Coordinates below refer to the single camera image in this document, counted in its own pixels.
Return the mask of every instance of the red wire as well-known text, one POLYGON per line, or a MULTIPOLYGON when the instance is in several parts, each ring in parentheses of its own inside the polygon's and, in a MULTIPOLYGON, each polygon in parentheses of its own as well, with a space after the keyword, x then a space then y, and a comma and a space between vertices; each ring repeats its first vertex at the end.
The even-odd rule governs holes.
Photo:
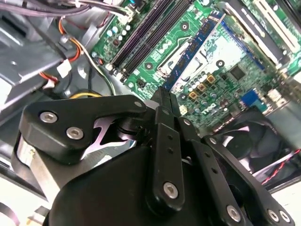
MULTIPOLYGON (((295 153, 293 154, 296 155, 301 151, 301 149, 295 151, 295 153)), ((288 158, 287 160, 283 161, 280 166, 273 172, 273 174, 271 176, 269 176, 268 178, 266 178, 261 184, 264 185, 267 182, 269 182, 273 177, 275 177, 277 175, 277 173, 279 173, 279 171, 284 167, 284 165, 292 158, 292 156, 290 158, 288 158)))

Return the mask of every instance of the cooling fan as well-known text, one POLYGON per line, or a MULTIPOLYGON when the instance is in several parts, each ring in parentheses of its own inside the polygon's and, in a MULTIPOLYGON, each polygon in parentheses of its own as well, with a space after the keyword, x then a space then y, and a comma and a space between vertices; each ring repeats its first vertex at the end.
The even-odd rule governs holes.
MULTIPOLYGON (((251 173, 256 173, 271 165, 293 150, 277 132, 271 121, 265 118, 256 107, 242 112, 221 129, 216 134, 216 138, 251 173)), ((271 167, 256 178, 263 181, 273 170, 274 167, 271 167)), ((286 177, 294 170, 294 167, 288 164, 278 177, 281 175, 286 177)))

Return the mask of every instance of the blue ram module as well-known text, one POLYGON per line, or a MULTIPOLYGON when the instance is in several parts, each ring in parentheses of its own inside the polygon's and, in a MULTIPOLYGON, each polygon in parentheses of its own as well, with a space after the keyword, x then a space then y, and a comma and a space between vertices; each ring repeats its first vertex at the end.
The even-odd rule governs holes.
POLYGON ((185 69, 188 67, 190 62, 199 52, 200 48, 207 41, 208 37, 217 28, 220 22, 225 17, 225 14, 219 11, 212 11, 207 17, 205 22, 202 24, 198 33, 194 36, 193 40, 182 54, 178 63, 174 66, 167 81, 163 84, 163 87, 168 91, 171 91, 176 82, 179 80, 185 69))

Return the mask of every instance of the motherboard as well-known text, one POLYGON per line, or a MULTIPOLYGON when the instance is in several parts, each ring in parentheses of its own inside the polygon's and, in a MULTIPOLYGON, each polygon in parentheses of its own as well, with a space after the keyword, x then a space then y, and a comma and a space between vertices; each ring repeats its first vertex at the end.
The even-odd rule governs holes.
MULTIPOLYGON (((292 0, 295 11, 299 1, 292 0)), ((243 110, 286 102, 300 73, 301 23, 283 0, 125 0, 94 58, 133 94, 173 92, 199 131, 217 131, 243 110)))

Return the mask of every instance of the white pci slot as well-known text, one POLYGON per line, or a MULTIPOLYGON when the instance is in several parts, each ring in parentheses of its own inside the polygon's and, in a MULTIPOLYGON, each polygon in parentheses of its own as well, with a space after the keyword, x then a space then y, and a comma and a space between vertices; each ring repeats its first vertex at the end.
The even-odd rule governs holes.
POLYGON ((278 32, 283 41, 287 44, 289 49, 296 53, 300 49, 298 39, 286 28, 282 21, 278 18, 273 9, 265 0, 254 0, 253 2, 261 13, 266 17, 273 28, 278 32))

